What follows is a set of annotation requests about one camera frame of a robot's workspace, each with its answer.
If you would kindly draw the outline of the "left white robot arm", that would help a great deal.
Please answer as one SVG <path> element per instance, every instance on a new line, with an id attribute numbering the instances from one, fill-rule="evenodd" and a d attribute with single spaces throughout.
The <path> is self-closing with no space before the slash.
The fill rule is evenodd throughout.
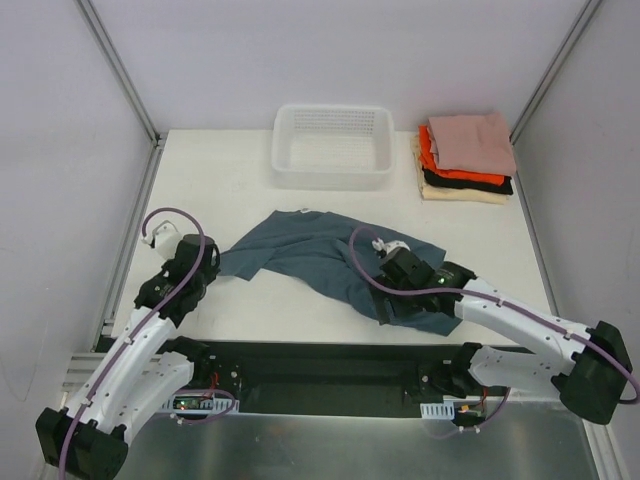
<path id="1" fill-rule="evenodd" d="M 78 479 L 113 479 L 134 438 L 182 388 L 213 386 L 211 353 L 177 327 L 215 280 L 219 249 L 188 234 L 146 281 L 123 332 L 88 380 L 60 410 L 46 408 L 35 429 L 44 460 Z"/>

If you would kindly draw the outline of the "blue-grey t shirt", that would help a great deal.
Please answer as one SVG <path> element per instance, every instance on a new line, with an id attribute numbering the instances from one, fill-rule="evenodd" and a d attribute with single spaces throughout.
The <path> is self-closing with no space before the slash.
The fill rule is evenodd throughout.
<path id="1" fill-rule="evenodd" d="M 221 254 L 220 274 L 249 281 L 265 269 L 293 277 L 378 322 L 371 296 L 378 291 L 362 278 L 348 246 L 362 224 L 333 212 L 275 211 Z M 443 313 L 427 313 L 394 326 L 448 336 L 460 323 Z"/>

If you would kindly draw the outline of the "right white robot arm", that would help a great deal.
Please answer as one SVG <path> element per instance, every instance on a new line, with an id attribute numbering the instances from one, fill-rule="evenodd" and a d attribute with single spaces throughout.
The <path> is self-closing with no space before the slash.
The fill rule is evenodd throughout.
<path id="1" fill-rule="evenodd" d="M 632 365 L 615 326 L 601 321 L 589 327 L 537 313 L 461 265 L 446 261 L 431 268 L 399 241 L 377 241 L 374 248 L 382 271 L 376 288 L 419 310 L 480 325 L 521 348 L 466 342 L 429 373 L 434 389 L 457 398 L 481 387 L 534 391 L 599 425 L 609 424 L 624 404 Z"/>

